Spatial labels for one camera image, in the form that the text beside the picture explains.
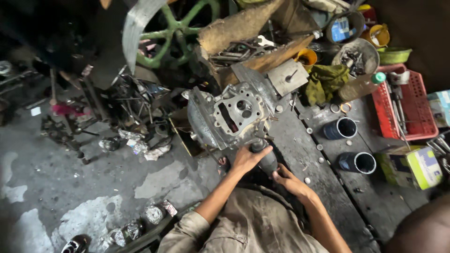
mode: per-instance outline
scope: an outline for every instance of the dark wooden workbench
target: dark wooden workbench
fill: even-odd
[[[379,252],[374,240],[386,243],[403,218],[428,200],[423,191],[389,185],[379,167],[372,175],[363,175],[342,171],[334,164],[343,152],[373,153],[390,145],[404,145],[401,140],[381,136],[370,96],[352,101],[351,105],[347,117],[360,121],[351,146],[346,144],[347,139],[328,140],[323,136],[325,123],[345,116],[332,113],[329,107],[321,110],[317,106],[297,106],[296,112],[286,109],[269,134],[275,137],[275,148],[287,167],[301,180],[310,178],[309,186],[321,198],[352,251]],[[299,112],[303,120],[297,118]],[[307,134],[307,127],[313,129],[312,135]],[[317,144],[323,145],[322,152],[317,150]],[[330,164],[319,163],[320,157]],[[355,188],[364,192],[355,193]]]

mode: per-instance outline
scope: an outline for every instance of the orange plastic basket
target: orange plastic basket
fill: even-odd
[[[394,64],[380,66],[377,72],[393,72],[399,68],[406,70],[404,64]],[[406,123],[406,140],[420,140],[436,137],[439,134],[430,104],[427,99],[427,92],[423,84],[420,73],[409,70],[409,84],[401,85],[403,99],[401,105],[408,121]],[[380,84],[378,90],[372,93],[375,108],[377,110],[378,121],[380,122],[383,137],[400,138],[399,125],[394,116],[391,96],[387,90],[385,82]]]

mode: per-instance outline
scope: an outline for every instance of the beige shirt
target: beige shirt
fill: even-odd
[[[178,252],[328,253],[302,232],[292,207],[262,186],[235,188],[211,226],[196,212],[184,215],[158,250]]]

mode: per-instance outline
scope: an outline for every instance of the green bottle cap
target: green bottle cap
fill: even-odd
[[[372,76],[371,80],[374,84],[379,84],[386,81],[386,75],[383,72],[378,72]]]

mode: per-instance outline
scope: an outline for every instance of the yellow bucket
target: yellow bucket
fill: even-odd
[[[386,24],[374,25],[370,30],[364,31],[361,38],[367,40],[376,48],[387,46],[391,40]]]
[[[317,62],[317,54],[311,49],[304,48],[298,52],[294,61],[300,62],[306,70],[309,70]]]

